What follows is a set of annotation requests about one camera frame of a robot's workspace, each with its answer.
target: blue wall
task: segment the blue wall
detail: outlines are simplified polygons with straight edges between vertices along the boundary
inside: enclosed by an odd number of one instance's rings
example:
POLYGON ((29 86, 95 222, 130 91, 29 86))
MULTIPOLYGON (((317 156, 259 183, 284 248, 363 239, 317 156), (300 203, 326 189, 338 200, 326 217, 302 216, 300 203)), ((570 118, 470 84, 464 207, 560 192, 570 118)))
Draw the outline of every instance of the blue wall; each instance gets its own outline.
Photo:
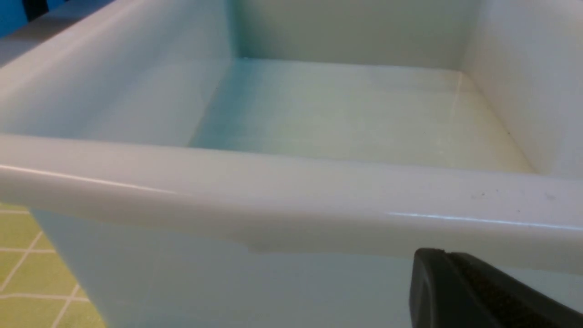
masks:
MULTIPOLYGON (((65 0, 47 0, 48 8, 54 9, 65 0)), ((0 0, 0 37, 21 28, 27 23, 21 0, 0 0)))

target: yellow-green tile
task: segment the yellow-green tile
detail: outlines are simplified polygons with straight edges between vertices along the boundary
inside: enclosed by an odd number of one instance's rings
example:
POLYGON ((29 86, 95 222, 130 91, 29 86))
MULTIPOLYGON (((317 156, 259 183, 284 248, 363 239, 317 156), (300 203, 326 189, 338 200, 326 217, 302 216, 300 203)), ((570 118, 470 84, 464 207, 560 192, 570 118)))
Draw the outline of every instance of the yellow-green tile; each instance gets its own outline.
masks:
POLYGON ((57 254, 29 254, 4 290, 5 294, 70 295, 76 281, 57 254))
POLYGON ((0 325, 2 328, 50 327, 63 305, 65 301, 59 299, 0 299, 0 325))
POLYGON ((89 302, 71 302, 57 328, 105 328, 99 313, 89 302))
POLYGON ((40 227, 28 214, 0 213, 0 247, 28 248, 40 227))
POLYGON ((26 207, 18 206, 18 205, 11 205, 11 204, 4 204, 0 203, 0 210, 5 211, 28 211, 26 207))
POLYGON ((22 253, 0 252, 0 285, 2 285, 4 279, 6 279, 16 263, 20 261, 21 257, 22 253))
POLYGON ((87 294, 85 293, 85 291, 83 290, 83 288, 79 288, 79 290, 77 291, 77 295, 75 295, 76 297, 87 297, 87 294))
POLYGON ((38 240, 38 242, 34 245, 34 249, 55 249, 51 241, 48 240, 46 235, 42 235, 42 237, 38 240))

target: green tile floor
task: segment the green tile floor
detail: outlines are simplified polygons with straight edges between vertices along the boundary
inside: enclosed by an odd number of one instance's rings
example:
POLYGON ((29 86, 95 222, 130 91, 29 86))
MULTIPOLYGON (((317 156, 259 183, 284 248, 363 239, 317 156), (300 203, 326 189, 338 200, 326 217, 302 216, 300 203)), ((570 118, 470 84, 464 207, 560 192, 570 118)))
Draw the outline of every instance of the green tile floor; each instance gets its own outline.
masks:
POLYGON ((29 212, 1 203, 0 327, 105 327, 29 212))

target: white plastic tub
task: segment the white plastic tub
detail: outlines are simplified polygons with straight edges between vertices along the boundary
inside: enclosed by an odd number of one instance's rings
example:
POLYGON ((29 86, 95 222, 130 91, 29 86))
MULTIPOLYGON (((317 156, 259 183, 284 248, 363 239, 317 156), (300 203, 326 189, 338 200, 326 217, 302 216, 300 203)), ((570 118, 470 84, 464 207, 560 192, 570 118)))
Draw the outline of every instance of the white plastic tub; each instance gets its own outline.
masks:
POLYGON ((0 69, 0 198, 110 327, 409 327, 419 247, 583 310, 581 22, 117 0, 0 69))

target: dark spot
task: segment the dark spot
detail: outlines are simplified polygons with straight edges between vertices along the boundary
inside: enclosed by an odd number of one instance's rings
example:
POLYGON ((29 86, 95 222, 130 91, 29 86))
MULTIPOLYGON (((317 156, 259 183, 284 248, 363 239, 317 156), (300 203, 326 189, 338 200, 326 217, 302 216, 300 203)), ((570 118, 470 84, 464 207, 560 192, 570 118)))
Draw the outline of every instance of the dark spot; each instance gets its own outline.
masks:
POLYGON ((545 193, 545 196, 547 197, 547 199, 548 199, 549 201, 554 201, 554 200, 556 200, 556 199, 557 199, 557 197, 556 197, 555 195, 551 195, 551 194, 549 194, 549 193, 545 193))

